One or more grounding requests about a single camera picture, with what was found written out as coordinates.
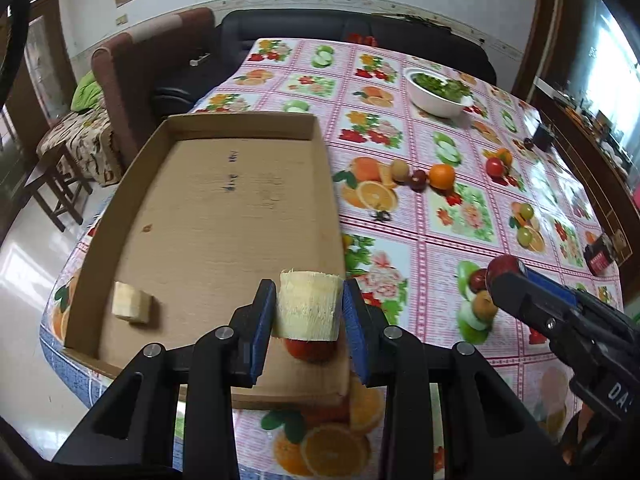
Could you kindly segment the right hand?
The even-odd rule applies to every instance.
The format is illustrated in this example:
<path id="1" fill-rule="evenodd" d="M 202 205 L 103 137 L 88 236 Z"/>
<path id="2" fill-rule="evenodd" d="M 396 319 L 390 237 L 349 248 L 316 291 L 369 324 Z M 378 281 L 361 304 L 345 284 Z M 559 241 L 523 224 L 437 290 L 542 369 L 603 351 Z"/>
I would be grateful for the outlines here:
<path id="1" fill-rule="evenodd" d="M 608 420 L 587 403 L 570 420 L 559 443 L 562 459 L 567 465 L 577 464 L 582 456 L 598 445 Z"/>

